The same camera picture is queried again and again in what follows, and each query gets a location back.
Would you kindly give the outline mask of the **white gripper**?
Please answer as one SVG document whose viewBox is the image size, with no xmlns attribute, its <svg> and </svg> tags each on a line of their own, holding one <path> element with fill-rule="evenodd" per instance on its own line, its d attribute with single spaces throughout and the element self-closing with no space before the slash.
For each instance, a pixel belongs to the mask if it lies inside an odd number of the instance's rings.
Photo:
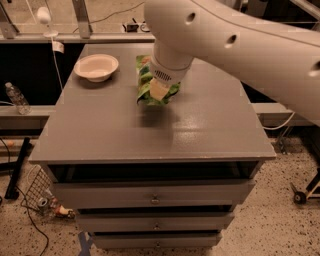
<svg viewBox="0 0 320 256">
<path fill-rule="evenodd" d="M 179 83 L 191 67 L 193 57 L 156 41 L 153 45 L 150 71 L 150 95 L 161 101 L 169 92 L 168 85 Z"/>
</svg>

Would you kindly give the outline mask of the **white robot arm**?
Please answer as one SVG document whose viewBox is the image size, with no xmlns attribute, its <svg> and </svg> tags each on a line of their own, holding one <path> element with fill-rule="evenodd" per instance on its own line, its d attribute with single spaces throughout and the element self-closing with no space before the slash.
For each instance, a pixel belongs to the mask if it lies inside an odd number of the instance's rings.
<svg viewBox="0 0 320 256">
<path fill-rule="evenodd" d="M 217 0 L 147 0 L 151 72 L 171 85 L 197 58 L 320 125 L 320 33 L 264 21 Z"/>
</svg>

